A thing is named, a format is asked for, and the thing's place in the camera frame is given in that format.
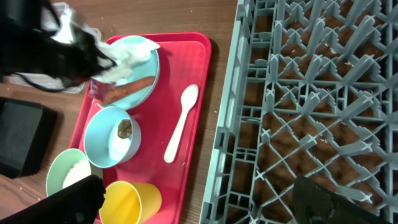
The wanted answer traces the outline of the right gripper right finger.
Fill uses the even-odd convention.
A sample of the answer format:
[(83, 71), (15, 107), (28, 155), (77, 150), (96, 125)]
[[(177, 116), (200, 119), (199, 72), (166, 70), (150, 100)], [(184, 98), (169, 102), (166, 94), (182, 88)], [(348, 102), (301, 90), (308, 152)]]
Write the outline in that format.
[(298, 224), (388, 224), (306, 177), (297, 177), (293, 187)]

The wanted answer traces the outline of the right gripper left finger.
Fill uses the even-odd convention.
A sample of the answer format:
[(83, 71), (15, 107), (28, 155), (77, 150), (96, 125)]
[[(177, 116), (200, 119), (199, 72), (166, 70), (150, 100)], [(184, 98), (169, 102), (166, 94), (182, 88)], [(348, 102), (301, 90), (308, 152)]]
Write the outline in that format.
[(103, 180), (97, 175), (62, 189), (46, 199), (3, 218), (1, 224), (91, 224), (104, 203)]

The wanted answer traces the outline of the white rice heap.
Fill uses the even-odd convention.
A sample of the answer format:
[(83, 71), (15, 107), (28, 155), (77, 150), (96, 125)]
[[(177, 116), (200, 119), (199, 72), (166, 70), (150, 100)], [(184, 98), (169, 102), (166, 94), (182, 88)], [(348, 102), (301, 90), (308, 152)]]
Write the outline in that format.
[(91, 174), (90, 162), (84, 158), (72, 165), (63, 180), (62, 188), (65, 189), (70, 185), (84, 179)]

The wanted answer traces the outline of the yellow plastic cup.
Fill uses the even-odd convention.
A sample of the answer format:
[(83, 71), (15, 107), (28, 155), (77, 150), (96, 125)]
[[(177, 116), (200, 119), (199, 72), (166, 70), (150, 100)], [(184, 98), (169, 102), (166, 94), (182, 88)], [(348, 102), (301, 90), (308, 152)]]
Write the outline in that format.
[(152, 218), (161, 205), (162, 196), (155, 185), (119, 180), (106, 187), (99, 217), (102, 224), (140, 224)]

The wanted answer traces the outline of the light green bowl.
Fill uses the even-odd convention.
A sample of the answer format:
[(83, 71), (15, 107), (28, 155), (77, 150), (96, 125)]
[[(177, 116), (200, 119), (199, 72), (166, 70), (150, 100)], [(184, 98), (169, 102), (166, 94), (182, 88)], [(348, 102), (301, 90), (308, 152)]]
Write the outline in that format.
[[(61, 152), (52, 162), (46, 179), (46, 194), (51, 196), (61, 190), (63, 180), (69, 169), (81, 159), (88, 159), (86, 154), (79, 149), (67, 149)], [(103, 178), (103, 170), (90, 162), (91, 174)]]

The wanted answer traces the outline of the light blue bowl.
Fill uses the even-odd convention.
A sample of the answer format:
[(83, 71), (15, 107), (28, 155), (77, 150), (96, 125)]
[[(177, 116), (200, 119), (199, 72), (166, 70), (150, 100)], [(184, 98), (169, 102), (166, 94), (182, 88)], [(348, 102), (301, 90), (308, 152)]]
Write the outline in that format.
[[(119, 125), (127, 122), (127, 138), (119, 137)], [(127, 111), (109, 106), (99, 110), (88, 123), (83, 140), (85, 154), (96, 167), (105, 169), (131, 159), (142, 140), (138, 122)]]

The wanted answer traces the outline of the red snack wrapper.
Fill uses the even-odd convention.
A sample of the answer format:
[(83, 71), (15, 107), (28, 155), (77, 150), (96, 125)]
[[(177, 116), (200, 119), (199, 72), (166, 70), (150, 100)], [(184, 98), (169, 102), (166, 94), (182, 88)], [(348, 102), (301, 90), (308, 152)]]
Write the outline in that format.
[(103, 83), (95, 79), (90, 80), (90, 86), (88, 90), (88, 95), (94, 99), (103, 101), (106, 98), (108, 92), (113, 90), (115, 87), (115, 82), (113, 83)]

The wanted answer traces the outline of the brown food lump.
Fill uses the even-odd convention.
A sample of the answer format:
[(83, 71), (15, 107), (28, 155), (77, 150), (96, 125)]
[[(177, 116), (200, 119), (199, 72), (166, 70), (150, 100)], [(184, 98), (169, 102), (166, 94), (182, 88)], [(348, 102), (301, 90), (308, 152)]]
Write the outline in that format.
[(123, 119), (118, 125), (118, 137), (129, 138), (132, 135), (132, 123), (130, 119)]

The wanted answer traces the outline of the white tissue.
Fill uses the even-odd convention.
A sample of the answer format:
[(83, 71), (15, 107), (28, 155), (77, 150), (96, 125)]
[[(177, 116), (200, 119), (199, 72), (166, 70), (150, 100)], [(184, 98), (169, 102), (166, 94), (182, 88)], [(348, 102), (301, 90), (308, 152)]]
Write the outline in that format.
[(109, 45), (105, 42), (97, 44), (100, 52), (116, 62), (115, 66), (93, 76), (92, 79), (101, 83), (115, 83), (123, 78), (131, 76), (133, 66), (147, 62), (151, 53), (160, 48), (160, 45), (151, 40), (141, 43), (121, 43)]

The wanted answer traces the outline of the orange carrot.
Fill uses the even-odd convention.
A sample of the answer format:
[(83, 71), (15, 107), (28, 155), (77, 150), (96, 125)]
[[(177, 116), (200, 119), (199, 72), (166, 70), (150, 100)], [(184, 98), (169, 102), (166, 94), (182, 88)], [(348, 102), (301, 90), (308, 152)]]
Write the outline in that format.
[(106, 98), (103, 101), (100, 101), (97, 99), (95, 99), (95, 101), (97, 103), (99, 103), (100, 105), (108, 105), (110, 103), (118, 101), (128, 95), (131, 95), (141, 89), (144, 89), (144, 88), (152, 85), (154, 80), (155, 80), (155, 77), (150, 76), (150, 77), (141, 78), (139, 80), (136, 80), (134, 82), (131, 82), (131, 83), (128, 83), (125, 85), (116, 86), (116, 87), (114, 87), (113, 90), (108, 92), (108, 94), (106, 95)]

